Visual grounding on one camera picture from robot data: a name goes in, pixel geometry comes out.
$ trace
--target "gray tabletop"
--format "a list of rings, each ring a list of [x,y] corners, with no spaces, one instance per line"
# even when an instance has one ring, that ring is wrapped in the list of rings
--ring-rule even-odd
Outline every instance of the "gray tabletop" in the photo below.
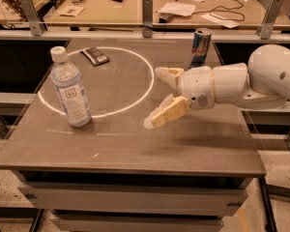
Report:
[[[80,49],[98,47],[110,62],[93,67]],[[265,169],[241,110],[191,110],[155,130],[144,119],[174,91],[153,74],[186,69],[189,40],[75,39],[68,52],[80,68],[93,120],[80,129],[62,114],[48,78],[0,153],[0,168],[188,176],[260,177]],[[211,46],[209,66],[219,65]]]

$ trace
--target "bottle label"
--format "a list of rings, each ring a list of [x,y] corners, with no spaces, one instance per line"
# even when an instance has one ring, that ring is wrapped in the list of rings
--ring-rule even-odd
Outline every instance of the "bottle label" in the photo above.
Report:
[[[85,120],[88,117],[88,103],[84,100],[84,89],[78,84],[57,89],[70,121],[78,123]]]

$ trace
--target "floor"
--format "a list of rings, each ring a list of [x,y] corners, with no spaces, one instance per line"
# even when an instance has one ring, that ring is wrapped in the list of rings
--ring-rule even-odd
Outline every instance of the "floor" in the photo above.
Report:
[[[267,169],[268,184],[290,188],[290,151],[283,136],[254,135],[262,160]],[[0,150],[5,144],[0,139]],[[11,171],[0,170],[0,207],[24,207],[32,205],[18,191],[18,178]],[[266,231],[266,217],[258,180],[254,179],[247,188],[248,199],[233,217],[223,219],[220,232],[263,232]],[[290,201],[271,198],[277,231],[290,232]],[[40,232],[59,232],[45,211],[39,227]],[[0,218],[0,232],[28,232],[31,218]]]

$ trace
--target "white bottle cap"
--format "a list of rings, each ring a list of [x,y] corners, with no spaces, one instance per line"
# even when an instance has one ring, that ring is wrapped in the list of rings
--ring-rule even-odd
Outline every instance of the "white bottle cap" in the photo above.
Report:
[[[51,59],[55,63],[62,63],[68,60],[68,53],[63,46],[55,46],[50,49]]]

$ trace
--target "white circle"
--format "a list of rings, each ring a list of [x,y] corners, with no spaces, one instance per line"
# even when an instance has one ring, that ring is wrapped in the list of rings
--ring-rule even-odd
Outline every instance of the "white circle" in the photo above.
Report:
[[[134,52],[134,51],[131,51],[131,50],[127,50],[127,49],[124,49],[124,48],[119,48],[119,47],[111,47],[111,46],[101,46],[101,47],[97,47],[98,49],[115,49],[115,50],[123,50],[123,51],[126,51],[126,52],[128,52],[128,53],[131,53],[131,54],[133,54],[133,55],[135,55],[135,56],[137,56],[137,57],[139,57],[140,59],[142,59],[145,63],[146,63],[146,65],[147,65],[147,67],[149,68],[149,70],[150,70],[150,72],[151,72],[151,77],[152,77],[152,79],[151,79],[151,83],[150,83],[150,85],[149,85],[149,88],[146,90],[146,92],[144,93],[144,95],[140,98],[140,99],[138,99],[138,100],[136,100],[135,102],[133,102],[132,104],[130,104],[130,105],[128,105],[128,106],[125,106],[125,107],[123,107],[123,108],[121,108],[121,109],[118,109],[118,110],[115,110],[115,111],[112,111],[112,112],[107,112],[107,113],[104,113],[104,114],[100,114],[100,115],[92,115],[92,118],[93,119],[97,119],[97,118],[103,118],[103,117],[106,117],[106,116],[111,116],[111,115],[114,115],[114,114],[117,114],[117,113],[120,113],[120,112],[123,112],[123,111],[126,111],[126,110],[128,110],[128,109],[130,109],[130,108],[132,108],[132,107],[134,107],[135,105],[137,105],[137,104],[139,104],[140,102],[142,102],[147,96],[148,96],[148,94],[151,92],[151,90],[153,89],[153,86],[154,86],[154,77],[155,77],[155,75],[154,75],[154,69],[153,69],[153,67],[152,67],[152,65],[144,58],[144,57],[142,57],[141,55],[139,55],[138,53],[136,53],[136,52]],[[75,52],[72,52],[72,53],[70,53],[69,55],[73,55],[73,54],[76,54],[76,53],[78,53],[80,50],[78,50],[78,51],[75,51]],[[52,109],[53,111],[55,111],[55,112],[58,112],[58,113],[60,113],[60,114],[62,114],[62,115],[65,115],[65,113],[63,112],[63,111],[61,111],[61,110],[59,110],[59,109],[56,109],[55,107],[53,107],[52,105],[50,105],[45,99],[44,99],[44,97],[42,96],[42,93],[39,91],[39,93],[38,93],[38,96],[39,96],[39,98],[41,99],[41,101],[43,102],[43,104],[45,104],[47,107],[49,107],[50,109]]]

